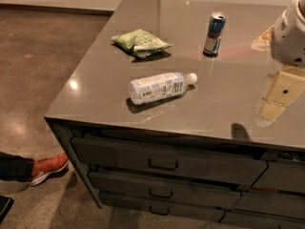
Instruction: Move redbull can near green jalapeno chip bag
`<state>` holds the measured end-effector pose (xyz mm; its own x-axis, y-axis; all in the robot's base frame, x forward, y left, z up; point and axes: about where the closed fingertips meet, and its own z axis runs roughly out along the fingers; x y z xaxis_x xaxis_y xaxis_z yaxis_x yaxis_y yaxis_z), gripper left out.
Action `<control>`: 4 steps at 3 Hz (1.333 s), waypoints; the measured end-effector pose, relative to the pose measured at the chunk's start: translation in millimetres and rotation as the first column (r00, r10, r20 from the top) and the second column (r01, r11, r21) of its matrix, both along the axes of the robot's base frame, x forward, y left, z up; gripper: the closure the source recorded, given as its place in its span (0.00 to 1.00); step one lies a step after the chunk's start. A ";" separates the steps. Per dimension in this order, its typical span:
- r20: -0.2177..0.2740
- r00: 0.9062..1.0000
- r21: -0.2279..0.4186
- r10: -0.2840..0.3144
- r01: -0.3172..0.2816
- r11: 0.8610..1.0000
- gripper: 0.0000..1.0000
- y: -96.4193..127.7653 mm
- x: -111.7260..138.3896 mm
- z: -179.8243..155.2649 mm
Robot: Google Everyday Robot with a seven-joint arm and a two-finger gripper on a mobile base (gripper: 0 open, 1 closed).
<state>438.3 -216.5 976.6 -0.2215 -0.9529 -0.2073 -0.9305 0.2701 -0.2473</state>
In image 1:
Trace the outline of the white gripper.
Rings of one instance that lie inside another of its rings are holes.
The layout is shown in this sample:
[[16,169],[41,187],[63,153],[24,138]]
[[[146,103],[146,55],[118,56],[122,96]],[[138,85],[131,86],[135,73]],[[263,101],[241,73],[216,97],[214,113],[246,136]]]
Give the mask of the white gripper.
[[305,91],[305,70],[298,68],[305,67],[305,0],[292,0],[274,26],[251,44],[253,50],[260,52],[270,47],[273,59],[291,65],[276,74],[259,112],[264,119],[276,120]]

